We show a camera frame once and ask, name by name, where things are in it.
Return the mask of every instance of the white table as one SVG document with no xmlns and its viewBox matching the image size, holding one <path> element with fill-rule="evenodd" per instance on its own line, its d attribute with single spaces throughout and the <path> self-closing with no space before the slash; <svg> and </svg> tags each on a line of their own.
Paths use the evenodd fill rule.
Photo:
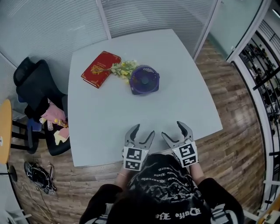
<svg viewBox="0 0 280 224">
<path fill-rule="evenodd" d="M 81 74 L 102 52 L 136 60 L 160 74 L 159 91 L 132 95 L 124 80 L 110 75 L 97 89 Z M 190 54 L 173 30 L 157 30 L 102 41 L 73 53 L 68 119 L 74 166 L 104 165 L 122 160 L 124 136 L 140 124 L 136 140 L 155 130 L 150 153 L 168 149 L 161 137 L 182 138 L 176 121 L 184 122 L 194 140 L 222 129 L 209 90 Z"/>
</svg>

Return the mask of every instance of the window blinds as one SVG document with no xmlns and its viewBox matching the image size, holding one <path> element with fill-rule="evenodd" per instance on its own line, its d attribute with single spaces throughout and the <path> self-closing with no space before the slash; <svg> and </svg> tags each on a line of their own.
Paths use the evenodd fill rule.
<svg viewBox="0 0 280 224">
<path fill-rule="evenodd" d="M 105 39 L 94 0 L 0 0 L 0 52 L 15 66 L 45 59 L 65 93 L 72 52 Z"/>
<path fill-rule="evenodd" d="M 101 0 L 112 38 L 172 28 L 194 56 L 217 0 Z"/>
</svg>

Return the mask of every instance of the book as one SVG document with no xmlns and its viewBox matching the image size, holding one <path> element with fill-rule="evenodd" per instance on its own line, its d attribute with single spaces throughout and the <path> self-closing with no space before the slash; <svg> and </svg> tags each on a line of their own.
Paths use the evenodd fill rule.
<svg viewBox="0 0 280 224">
<path fill-rule="evenodd" d="M 83 72 L 81 77 L 87 83 L 100 88 L 103 82 L 111 74 L 109 70 L 114 63 L 120 63 L 121 58 L 117 55 L 103 51 Z"/>
</svg>

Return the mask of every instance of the chair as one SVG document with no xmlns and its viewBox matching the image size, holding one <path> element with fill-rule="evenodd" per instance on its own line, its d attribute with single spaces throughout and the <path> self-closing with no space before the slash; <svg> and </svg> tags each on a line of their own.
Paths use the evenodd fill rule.
<svg viewBox="0 0 280 224">
<path fill-rule="evenodd" d="M 38 122 L 49 106 L 47 99 L 52 101 L 58 108 L 64 110 L 67 115 L 67 95 L 57 88 L 46 61 L 40 60 L 37 63 L 33 63 L 28 57 L 25 58 L 14 73 L 14 83 L 17 86 L 17 94 L 28 104 L 25 109 L 25 114 L 28 118 L 33 118 Z M 61 128 L 58 125 L 53 125 L 53 131 L 48 131 L 47 123 L 44 124 L 45 139 L 49 153 L 52 156 L 62 154 L 70 149 L 69 138 L 65 143 L 55 144 L 53 134 Z M 27 135 L 28 139 L 34 137 L 32 130 Z M 36 144 L 32 145 L 32 142 L 34 141 L 26 141 L 26 144 L 29 147 L 36 148 Z"/>
</svg>

